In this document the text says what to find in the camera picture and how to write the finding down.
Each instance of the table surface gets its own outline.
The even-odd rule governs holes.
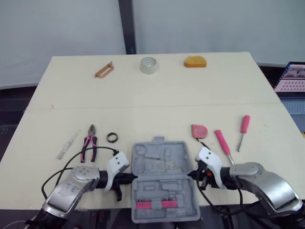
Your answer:
[[[91,124],[99,146],[120,149],[130,161],[134,143],[161,135],[166,141],[185,141],[190,158],[195,158],[201,145],[192,138],[190,125],[202,124],[209,130],[204,142],[229,165],[214,135],[221,129],[236,163],[261,163],[305,198],[304,140],[251,55],[200,55],[207,59],[206,68],[183,67],[187,54],[149,55],[159,64],[153,75],[139,69],[146,55],[53,57],[0,163],[0,183],[6,187],[1,189],[0,208],[40,209],[42,183],[80,151]],[[114,71],[94,79],[94,73],[110,61]],[[237,152],[244,115],[251,121],[242,151]],[[56,159],[78,129],[81,132],[63,160]],[[109,132],[118,133],[117,143],[107,143]],[[85,164],[103,170],[112,155],[98,152],[95,163],[88,152]],[[79,160],[71,165],[79,165]],[[46,186],[47,193],[54,184],[51,180]],[[121,202],[115,201],[112,191],[97,189],[84,194],[77,208],[130,207],[131,185],[121,189]],[[239,202],[237,191],[208,188],[206,193],[214,204]],[[207,205],[197,194],[199,204]],[[243,194],[246,203],[256,201],[253,194]]]

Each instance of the white wall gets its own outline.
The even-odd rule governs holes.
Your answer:
[[[0,89],[35,85],[54,55],[125,54],[117,0],[0,0]]]
[[[133,0],[137,53],[250,51],[305,61],[305,0]]]

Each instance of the laptop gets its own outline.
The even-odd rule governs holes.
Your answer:
[[[305,62],[289,62],[275,92],[301,132],[305,132]]]

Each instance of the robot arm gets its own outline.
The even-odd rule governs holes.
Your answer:
[[[305,207],[280,176],[266,171],[258,163],[235,164],[225,167],[210,149],[203,147],[196,159],[198,169],[189,174],[202,181],[200,189],[208,184],[221,189],[242,189],[256,195],[267,217],[283,229],[305,229]]]
[[[123,152],[116,154],[107,165],[107,171],[98,168],[77,166],[69,176],[52,191],[33,221],[28,221],[28,229],[60,229],[73,212],[82,196],[96,188],[105,191],[113,189],[117,200],[122,198],[120,184],[128,184],[136,178],[122,172],[129,165]]]
[[[225,167],[221,159],[203,147],[195,159],[211,170],[216,187],[249,191],[256,195],[266,211],[272,215],[285,211],[298,211],[302,200],[280,176],[266,171],[258,163],[245,163]]]

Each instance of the pink screwdriver handle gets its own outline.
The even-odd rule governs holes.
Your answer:
[[[240,133],[243,133],[243,134],[247,133],[249,122],[250,122],[250,116],[245,115],[244,119],[243,119],[243,122],[242,122],[242,128],[240,130]]]
[[[224,151],[224,154],[230,155],[231,154],[230,149],[229,149],[227,143],[225,142],[225,139],[224,139],[223,134],[221,133],[221,130],[215,130],[215,134],[216,134],[216,137],[218,139],[218,142],[219,142],[221,148]]]

